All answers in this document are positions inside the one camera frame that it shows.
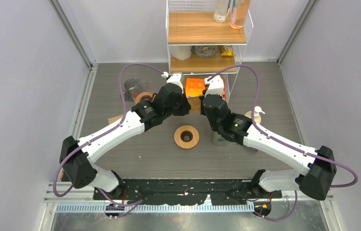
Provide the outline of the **cream lotion pump bottle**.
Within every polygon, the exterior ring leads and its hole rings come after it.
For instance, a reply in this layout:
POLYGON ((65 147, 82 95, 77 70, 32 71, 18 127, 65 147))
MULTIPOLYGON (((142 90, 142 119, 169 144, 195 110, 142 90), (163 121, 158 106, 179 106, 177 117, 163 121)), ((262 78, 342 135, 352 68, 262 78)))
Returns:
POLYGON ((245 117, 249 119, 254 119, 256 123, 261 123, 262 118, 261 115, 265 114, 265 112, 262 110, 260 106, 255 106, 254 110, 248 111, 245 113, 245 117))

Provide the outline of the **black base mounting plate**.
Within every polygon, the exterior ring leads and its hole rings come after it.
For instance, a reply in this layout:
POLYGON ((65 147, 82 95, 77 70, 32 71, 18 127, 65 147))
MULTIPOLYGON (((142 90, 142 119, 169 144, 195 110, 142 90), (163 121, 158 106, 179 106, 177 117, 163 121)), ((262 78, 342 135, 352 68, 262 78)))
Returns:
POLYGON ((243 205, 260 199, 280 199, 281 191, 266 192, 243 179, 124 179, 107 196, 117 202, 144 205, 201 205, 207 198, 212 205, 243 205))

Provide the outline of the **white container on shelf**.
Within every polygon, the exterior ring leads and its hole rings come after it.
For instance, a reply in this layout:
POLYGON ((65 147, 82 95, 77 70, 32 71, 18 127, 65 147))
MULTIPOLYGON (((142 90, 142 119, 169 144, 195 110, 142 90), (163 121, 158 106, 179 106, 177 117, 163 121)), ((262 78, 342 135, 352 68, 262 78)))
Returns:
POLYGON ((178 60, 186 60, 191 57, 193 46, 191 45, 173 45, 169 47, 170 54, 178 60))

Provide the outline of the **grey glass pitcher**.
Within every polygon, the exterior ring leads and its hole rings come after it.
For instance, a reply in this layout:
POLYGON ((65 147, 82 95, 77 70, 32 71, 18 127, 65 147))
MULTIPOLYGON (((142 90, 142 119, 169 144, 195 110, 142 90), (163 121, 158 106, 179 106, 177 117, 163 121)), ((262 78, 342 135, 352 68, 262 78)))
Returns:
POLYGON ((132 90, 140 82, 138 78, 130 78, 124 82, 123 96, 125 101, 133 101, 132 90))

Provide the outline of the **pink glass bottle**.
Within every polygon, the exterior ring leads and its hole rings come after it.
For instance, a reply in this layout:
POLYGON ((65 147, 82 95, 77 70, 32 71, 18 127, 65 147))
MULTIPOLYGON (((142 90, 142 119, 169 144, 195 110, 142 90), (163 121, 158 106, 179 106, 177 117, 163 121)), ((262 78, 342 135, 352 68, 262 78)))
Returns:
POLYGON ((241 29, 249 10, 251 0, 232 0, 229 25, 233 29, 241 29))

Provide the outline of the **brown paper filter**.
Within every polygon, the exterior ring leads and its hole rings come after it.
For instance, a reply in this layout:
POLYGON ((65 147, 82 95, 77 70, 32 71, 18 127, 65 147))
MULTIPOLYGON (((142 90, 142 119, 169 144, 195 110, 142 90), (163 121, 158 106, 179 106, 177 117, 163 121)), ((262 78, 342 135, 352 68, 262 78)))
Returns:
POLYGON ((115 116, 115 117, 109 118, 109 119, 108 119, 108 123, 109 123, 109 125, 110 125, 110 124, 113 124, 113 123, 115 123, 115 122, 121 124, 121 123, 122 123, 121 120, 122 120, 123 117, 124 117, 123 115, 119 115, 119 116, 115 116))
POLYGON ((201 100, 199 97, 190 97, 187 98, 187 101, 191 106, 191 109, 189 110, 190 114, 201 113, 201 100))

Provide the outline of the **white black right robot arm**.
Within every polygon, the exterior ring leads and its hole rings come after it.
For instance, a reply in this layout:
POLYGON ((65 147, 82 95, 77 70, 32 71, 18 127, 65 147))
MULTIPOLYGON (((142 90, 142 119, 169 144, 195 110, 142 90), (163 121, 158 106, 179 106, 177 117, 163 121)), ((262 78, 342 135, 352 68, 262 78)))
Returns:
POLYGON ((251 119, 231 112, 225 100, 218 95, 201 96, 201 114, 206 116, 214 132, 225 140, 263 151, 293 168, 293 171, 260 170, 251 192, 264 197, 275 190, 300 190, 308 197, 326 199, 337 168, 333 151, 303 146, 271 131, 251 119))

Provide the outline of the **green soap pump bottle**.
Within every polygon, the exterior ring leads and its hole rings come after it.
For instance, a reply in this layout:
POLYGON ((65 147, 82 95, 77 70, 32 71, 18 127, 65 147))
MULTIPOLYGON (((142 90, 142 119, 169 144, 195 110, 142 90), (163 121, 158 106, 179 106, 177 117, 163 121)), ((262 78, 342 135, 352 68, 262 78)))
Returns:
POLYGON ((217 146, 226 146, 230 142, 227 141, 224 137, 219 135, 217 132, 212 133, 212 143, 214 143, 217 146))

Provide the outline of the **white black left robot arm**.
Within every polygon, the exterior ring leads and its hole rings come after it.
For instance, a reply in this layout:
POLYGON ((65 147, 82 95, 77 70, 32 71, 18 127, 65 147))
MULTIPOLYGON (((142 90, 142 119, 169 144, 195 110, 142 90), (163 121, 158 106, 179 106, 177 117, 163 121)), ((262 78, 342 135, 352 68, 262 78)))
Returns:
POLYGON ((151 101, 137 103, 103 129, 78 140, 72 136, 66 138, 60 164, 72 187, 92 186, 104 190, 112 199, 119 199, 124 193, 120 178, 114 171, 97 166, 97 160, 125 140, 161 125, 168 117, 187 115, 190 108, 183 86, 167 83, 151 101))

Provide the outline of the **printed tin can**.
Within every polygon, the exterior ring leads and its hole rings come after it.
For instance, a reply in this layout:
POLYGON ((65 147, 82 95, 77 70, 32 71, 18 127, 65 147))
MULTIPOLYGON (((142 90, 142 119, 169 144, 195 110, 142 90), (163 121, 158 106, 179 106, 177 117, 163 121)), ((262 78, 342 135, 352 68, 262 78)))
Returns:
POLYGON ((209 58, 217 53, 218 46, 216 45, 199 45, 193 46, 194 53, 201 58, 209 58))

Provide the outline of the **clear glass bottle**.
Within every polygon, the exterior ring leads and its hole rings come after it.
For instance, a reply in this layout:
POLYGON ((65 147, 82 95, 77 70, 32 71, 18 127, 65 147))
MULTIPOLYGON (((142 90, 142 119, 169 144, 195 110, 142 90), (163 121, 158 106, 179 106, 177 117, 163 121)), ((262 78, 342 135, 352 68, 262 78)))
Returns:
POLYGON ((217 0, 213 20, 218 23, 224 23, 228 16, 231 0, 217 0))

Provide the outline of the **wooden ring holder front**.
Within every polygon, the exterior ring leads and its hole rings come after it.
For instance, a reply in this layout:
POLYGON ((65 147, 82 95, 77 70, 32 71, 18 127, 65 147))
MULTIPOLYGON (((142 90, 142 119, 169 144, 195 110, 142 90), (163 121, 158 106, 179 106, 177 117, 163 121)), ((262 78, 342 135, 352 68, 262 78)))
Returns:
POLYGON ((134 102, 135 104, 143 101, 152 101, 153 92, 142 92, 138 96, 135 97, 134 102))

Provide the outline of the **yellow snack packet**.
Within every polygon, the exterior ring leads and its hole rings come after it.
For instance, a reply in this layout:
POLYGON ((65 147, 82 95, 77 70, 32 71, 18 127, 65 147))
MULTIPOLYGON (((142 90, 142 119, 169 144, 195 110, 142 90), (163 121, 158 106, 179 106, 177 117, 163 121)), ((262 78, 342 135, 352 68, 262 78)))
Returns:
POLYGON ((234 57, 234 50, 232 45, 222 45, 221 46, 221 56, 234 57))

